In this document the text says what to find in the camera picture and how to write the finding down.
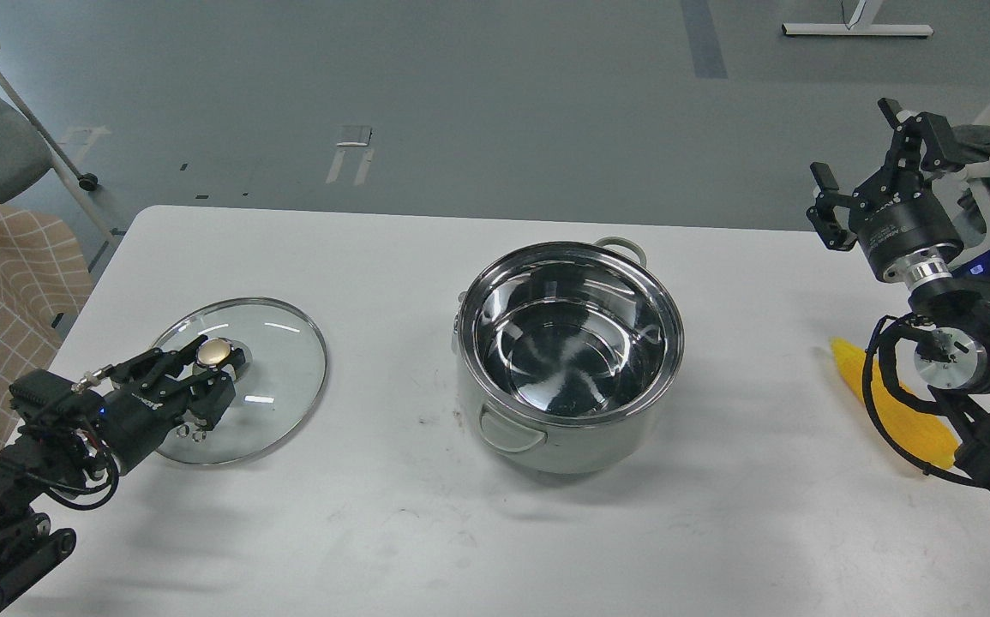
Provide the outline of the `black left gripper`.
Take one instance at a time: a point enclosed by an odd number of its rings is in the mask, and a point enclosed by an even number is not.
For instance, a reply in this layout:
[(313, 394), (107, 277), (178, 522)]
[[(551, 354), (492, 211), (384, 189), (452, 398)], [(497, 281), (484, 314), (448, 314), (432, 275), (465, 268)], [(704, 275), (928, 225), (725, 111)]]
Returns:
[(206, 368), (181, 380), (172, 378), (196, 363), (206, 341), (208, 336), (200, 335), (180, 349), (152, 348), (108, 372), (114, 386), (103, 395), (99, 438), (110, 450), (119, 476), (155, 452), (183, 418), (192, 427), (212, 431), (224, 417), (236, 397), (231, 370)]

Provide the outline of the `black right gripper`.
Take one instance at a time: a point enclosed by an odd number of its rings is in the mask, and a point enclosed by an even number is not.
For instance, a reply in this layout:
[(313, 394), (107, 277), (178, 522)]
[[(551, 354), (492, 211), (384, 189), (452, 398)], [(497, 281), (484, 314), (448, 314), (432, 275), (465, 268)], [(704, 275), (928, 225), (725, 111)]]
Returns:
[[(876, 279), (894, 284), (902, 280), (896, 273), (902, 258), (929, 253), (952, 261), (962, 253), (963, 239), (931, 186), (961, 171), (966, 156), (948, 118), (906, 110), (890, 98), (879, 99), (878, 107), (893, 132), (881, 168), (855, 188), (854, 197), (841, 192), (829, 165), (811, 163), (816, 189), (807, 219), (829, 250), (849, 251), (858, 239)], [(849, 230), (837, 211), (858, 203)]]

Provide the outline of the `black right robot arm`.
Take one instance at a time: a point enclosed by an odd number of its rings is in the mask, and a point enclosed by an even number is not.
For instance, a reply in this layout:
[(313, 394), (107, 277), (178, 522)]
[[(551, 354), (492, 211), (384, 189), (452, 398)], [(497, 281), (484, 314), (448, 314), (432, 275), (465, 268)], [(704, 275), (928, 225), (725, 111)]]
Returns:
[[(909, 289), (910, 312), (884, 316), (864, 352), (861, 395), (894, 452), (923, 473), (990, 493), (990, 156), (972, 163), (945, 117), (879, 99), (893, 137), (882, 165), (843, 192), (812, 163), (807, 218), (830, 250), (860, 246), (876, 279)], [(895, 442), (876, 411), (874, 371), (913, 411), (948, 419), (957, 473)]]

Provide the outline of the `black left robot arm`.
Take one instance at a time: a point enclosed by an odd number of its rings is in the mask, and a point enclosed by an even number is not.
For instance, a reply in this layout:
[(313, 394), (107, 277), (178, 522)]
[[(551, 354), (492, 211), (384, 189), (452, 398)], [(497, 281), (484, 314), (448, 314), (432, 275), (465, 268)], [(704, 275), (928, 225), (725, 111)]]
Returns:
[(39, 368), (11, 384), (21, 426), (0, 452), (0, 613), (78, 543), (74, 530), (55, 530), (33, 502), (45, 496), (80, 512), (102, 507), (171, 431), (216, 429), (251, 361), (244, 344), (201, 335), (79, 381)]

